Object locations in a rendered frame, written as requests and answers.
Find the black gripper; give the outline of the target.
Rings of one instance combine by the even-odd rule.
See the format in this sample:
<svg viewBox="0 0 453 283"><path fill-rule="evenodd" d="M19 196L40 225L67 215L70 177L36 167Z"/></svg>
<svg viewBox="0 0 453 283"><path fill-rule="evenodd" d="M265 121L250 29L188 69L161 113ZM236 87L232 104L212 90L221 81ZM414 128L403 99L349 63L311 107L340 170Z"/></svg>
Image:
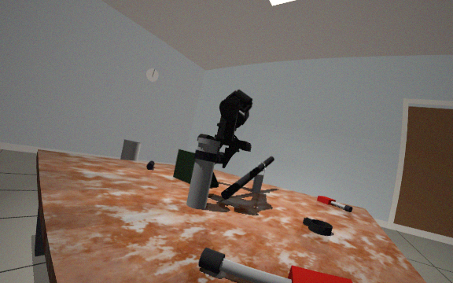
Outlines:
<svg viewBox="0 0 453 283"><path fill-rule="evenodd" d="M219 127L219 129L217 135L215 134L215 138L207 134L199 134L197 140L198 138L207 138L220 142L220 145L229 146L229 148L225 148L225 153L223 157L223 168L226 167L230 158L236 152L239 152L239 149L251 152L252 146L250 143L241 140L234 141L233 139L234 132L237 130L237 128L235 128L236 126L235 123L221 120L219 123L217 123L217 126Z"/></svg>

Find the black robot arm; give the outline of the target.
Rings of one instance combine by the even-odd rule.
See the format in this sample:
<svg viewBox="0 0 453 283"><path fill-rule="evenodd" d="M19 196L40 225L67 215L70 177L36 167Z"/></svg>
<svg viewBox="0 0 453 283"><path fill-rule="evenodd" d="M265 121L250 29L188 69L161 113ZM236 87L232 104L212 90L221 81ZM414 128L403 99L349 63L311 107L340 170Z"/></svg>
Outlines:
<svg viewBox="0 0 453 283"><path fill-rule="evenodd" d="M249 117L249 110L252 108L252 99L242 90L234 91L219 105L221 113L220 121L235 123L239 128ZM239 112L241 110L245 114Z"/></svg>

